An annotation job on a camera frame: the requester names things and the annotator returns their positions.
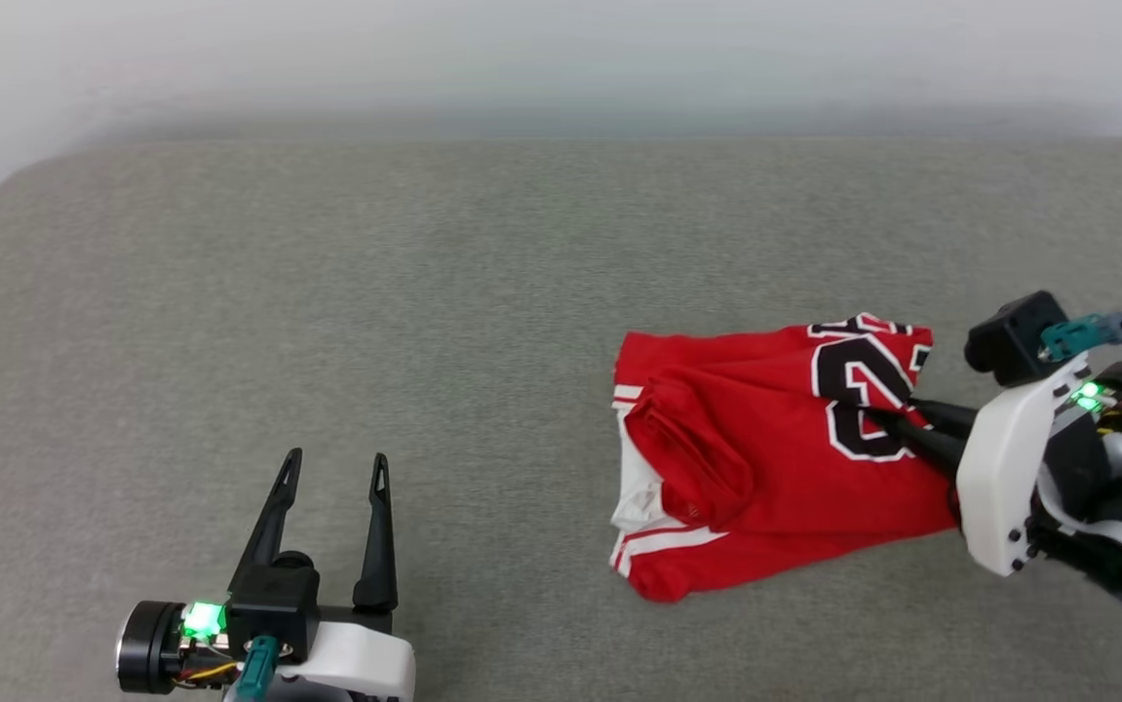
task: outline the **yellow wire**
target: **yellow wire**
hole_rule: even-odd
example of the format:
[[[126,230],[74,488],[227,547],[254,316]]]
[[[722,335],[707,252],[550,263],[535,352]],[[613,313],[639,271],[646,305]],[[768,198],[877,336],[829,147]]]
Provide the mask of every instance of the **yellow wire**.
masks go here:
[[[186,676],[186,678],[183,678],[183,682],[184,683],[190,683],[190,681],[205,678],[206,676],[215,676],[215,675],[220,675],[220,674],[226,674],[226,672],[230,671],[233,667],[236,667],[236,663],[234,662],[223,663],[223,665],[218,666],[217,668],[212,668],[212,669],[209,669],[209,671],[199,672],[199,674]]]

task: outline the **white backdrop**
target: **white backdrop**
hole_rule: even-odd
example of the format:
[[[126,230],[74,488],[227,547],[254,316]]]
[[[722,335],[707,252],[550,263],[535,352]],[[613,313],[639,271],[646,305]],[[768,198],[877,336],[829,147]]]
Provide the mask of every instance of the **white backdrop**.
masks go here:
[[[155,138],[1122,135],[1122,0],[0,0],[0,179]]]

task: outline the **printed lettering on jersey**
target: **printed lettering on jersey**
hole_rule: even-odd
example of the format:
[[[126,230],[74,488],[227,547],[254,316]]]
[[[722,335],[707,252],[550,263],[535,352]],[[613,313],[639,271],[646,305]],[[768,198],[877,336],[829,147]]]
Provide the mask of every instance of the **printed lettering on jersey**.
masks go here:
[[[858,315],[840,323],[828,323],[807,326],[807,336],[825,339],[829,336],[850,338],[865,333],[912,333],[911,325],[888,323],[888,321],[859,312]]]
[[[868,416],[867,408],[910,409],[912,382],[894,352],[875,336],[876,332],[910,333],[908,325],[859,315],[837,325],[811,325],[810,336],[838,336],[813,352],[813,395],[831,399],[825,407],[828,442],[853,461],[890,462],[911,456],[901,441],[886,434]],[[916,345],[910,359],[912,371],[922,368],[930,348]]]

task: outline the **gray table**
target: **gray table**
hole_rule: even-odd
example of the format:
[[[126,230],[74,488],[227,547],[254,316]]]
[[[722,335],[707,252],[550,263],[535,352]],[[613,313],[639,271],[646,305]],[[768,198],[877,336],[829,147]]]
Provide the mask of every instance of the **gray table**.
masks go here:
[[[423,701],[1109,699],[1122,608],[957,534],[681,604],[610,573],[627,329],[1122,307],[1122,141],[173,144],[0,187],[0,699],[116,699],[142,599],[217,597],[306,449],[285,547],[341,601],[388,453]],[[1100,360],[1113,359],[1103,352]]]

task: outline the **teal connector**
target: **teal connector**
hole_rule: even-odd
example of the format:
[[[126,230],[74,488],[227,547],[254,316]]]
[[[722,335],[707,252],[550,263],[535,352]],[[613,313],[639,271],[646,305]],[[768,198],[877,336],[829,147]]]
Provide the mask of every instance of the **teal connector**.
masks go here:
[[[1091,348],[1122,343],[1122,312],[1089,315],[1041,332],[1041,360],[1065,361]]]
[[[237,699],[266,699],[266,692],[275,680],[278,649],[278,639],[274,636],[258,636],[252,639],[249,656],[245,657],[240,681],[236,683]]]

